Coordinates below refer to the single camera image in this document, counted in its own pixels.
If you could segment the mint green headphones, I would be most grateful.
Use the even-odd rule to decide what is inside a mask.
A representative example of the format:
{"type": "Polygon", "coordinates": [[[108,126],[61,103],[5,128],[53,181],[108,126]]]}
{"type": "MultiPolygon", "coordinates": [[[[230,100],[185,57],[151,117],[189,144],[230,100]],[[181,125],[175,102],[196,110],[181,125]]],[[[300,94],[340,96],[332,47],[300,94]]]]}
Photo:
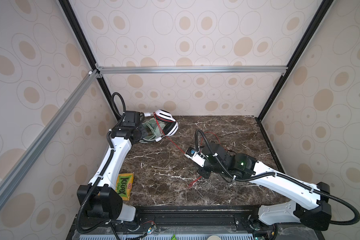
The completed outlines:
{"type": "Polygon", "coordinates": [[[162,135],[165,123],[160,122],[155,118],[151,118],[143,123],[143,127],[147,131],[147,136],[140,140],[140,143],[158,142],[163,138],[162,135]]]}

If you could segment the white black red headphones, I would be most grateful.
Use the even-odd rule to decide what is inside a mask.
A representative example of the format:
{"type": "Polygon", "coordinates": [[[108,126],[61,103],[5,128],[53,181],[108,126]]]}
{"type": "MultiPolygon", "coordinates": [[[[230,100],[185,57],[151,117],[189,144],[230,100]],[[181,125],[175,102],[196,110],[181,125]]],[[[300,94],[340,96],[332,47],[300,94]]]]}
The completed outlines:
{"type": "Polygon", "coordinates": [[[144,115],[145,117],[150,117],[150,119],[155,118],[156,120],[165,123],[162,135],[163,138],[173,136],[179,129],[179,123],[172,114],[167,111],[157,110],[153,113],[144,113],[144,115]]]}

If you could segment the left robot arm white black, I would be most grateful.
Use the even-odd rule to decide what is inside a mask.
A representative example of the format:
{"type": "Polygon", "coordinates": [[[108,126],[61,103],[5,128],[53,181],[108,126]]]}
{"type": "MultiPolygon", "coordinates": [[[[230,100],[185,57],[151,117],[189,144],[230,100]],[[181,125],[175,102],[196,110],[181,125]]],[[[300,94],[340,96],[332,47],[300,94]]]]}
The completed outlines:
{"type": "Polygon", "coordinates": [[[147,135],[142,125],[144,118],[143,113],[125,111],[120,121],[106,134],[109,148],[100,167],[89,183],[79,186],[77,191],[81,206],[76,230],[80,234],[90,233],[106,223],[135,220],[136,208],[124,204],[116,189],[126,155],[132,145],[147,135]]]}

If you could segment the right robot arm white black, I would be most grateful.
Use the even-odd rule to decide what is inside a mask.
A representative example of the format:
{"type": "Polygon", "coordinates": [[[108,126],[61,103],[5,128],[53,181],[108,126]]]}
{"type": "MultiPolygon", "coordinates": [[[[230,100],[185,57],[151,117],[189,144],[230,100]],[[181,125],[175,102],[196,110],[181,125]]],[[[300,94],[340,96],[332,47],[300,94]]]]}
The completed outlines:
{"type": "Polygon", "coordinates": [[[284,204],[262,205],[257,209],[257,220],[265,225],[301,223],[316,231],[326,231],[330,225],[349,226],[360,221],[359,211],[332,196],[326,183],[309,184],[297,180],[249,155],[231,154],[216,143],[197,149],[188,148],[185,155],[198,165],[199,174],[206,179],[211,173],[221,174],[234,182],[252,183],[287,197],[289,201],[284,204]],[[354,217],[348,221],[333,220],[330,200],[351,210],[354,217]]]}

